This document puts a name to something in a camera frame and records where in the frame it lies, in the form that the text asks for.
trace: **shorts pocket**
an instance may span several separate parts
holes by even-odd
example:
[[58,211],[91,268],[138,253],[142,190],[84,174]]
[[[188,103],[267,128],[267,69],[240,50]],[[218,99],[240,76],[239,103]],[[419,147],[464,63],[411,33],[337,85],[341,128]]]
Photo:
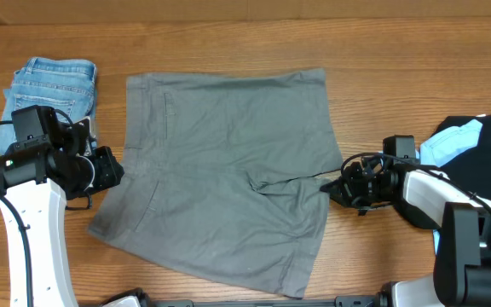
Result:
[[165,127],[164,127],[164,139],[169,141],[173,135],[176,128],[176,104],[170,93],[164,93],[164,111],[165,111]]
[[159,206],[158,206],[158,203],[161,200],[159,199],[159,197],[157,197],[159,196],[159,192],[157,193],[157,191],[159,191],[159,188],[160,188],[160,181],[156,182],[156,184],[154,185],[153,192],[145,207],[145,210],[141,218],[139,219],[137,225],[134,227],[134,232],[141,233],[143,230],[145,230],[145,228],[149,224],[153,223],[155,217],[157,217],[161,213],[159,212]]
[[[39,97],[39,96],[28,96],[22,94],[14,94],[14,110],[20,110],[25,107],[31,107],[39,105],[42,107],[53,107],[55,109],[59,109],[66,113],[71,117],[73,106],[75,105],[74,100],[57,100],[48,97]],[[65,122],[63,116],[57,115],[58,120]]]

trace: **shorts waistband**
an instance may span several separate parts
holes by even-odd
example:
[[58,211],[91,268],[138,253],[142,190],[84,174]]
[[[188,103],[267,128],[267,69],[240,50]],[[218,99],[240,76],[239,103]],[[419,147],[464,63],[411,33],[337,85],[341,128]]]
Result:
[[24,66],[26,73],[34,70],[55,72],[55,73],[82,73],[88,76],[92,82],[95,81],[97,74],[96,66],[87,60],[51,60],[41,57],[32,57]]

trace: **camera on robot arm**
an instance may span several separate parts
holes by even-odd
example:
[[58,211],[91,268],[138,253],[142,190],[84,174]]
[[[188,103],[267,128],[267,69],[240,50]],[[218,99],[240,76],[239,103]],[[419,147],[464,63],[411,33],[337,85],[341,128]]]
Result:
[[93,148],[95,123],[85,117],[73,123],[52,107],[31,106],[12,113],[16,142],[0,156],[0,194],[24,182],[50,178],[67,200],[88,197],[120,183],[123,167],[111,148]]
[[[423,212],[409,206],[402,196],[408,172],[437,168],[419,164],[413,136],[386,137],[383,149],[382,153],[359,153],[346,159],[340,178],[322,186],[321,191],[329,193],[341,206],[358,210],[361,216],[380,207],[394,206],[413,225],[436,229]],[[358,158],[360,162],[351,162]]]

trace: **gray shorts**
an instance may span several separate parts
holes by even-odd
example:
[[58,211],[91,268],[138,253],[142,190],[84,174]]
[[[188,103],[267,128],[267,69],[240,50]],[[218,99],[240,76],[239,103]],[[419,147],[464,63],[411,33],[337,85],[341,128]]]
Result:
[[89,232],[141,258],[301,298],[342,163],[322,69],[128,78],[120,185]]

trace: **clothing pile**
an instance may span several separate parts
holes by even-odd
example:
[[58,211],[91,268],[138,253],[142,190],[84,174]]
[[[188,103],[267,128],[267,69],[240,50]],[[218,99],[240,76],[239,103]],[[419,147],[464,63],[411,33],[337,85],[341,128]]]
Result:
[[[32,105],[95,116],[95,65],[31,58],[3,120]],[[321,69],[268,78],[128,78],[124,176],[89,233],[146,260],[301,298],[329,206],[315,176],[342,163]],[[0,154],[15,142],[0,128]]]
[[439,166],[462,188],[491,200],[491,115],[447,117],[421,145],[420,160]]

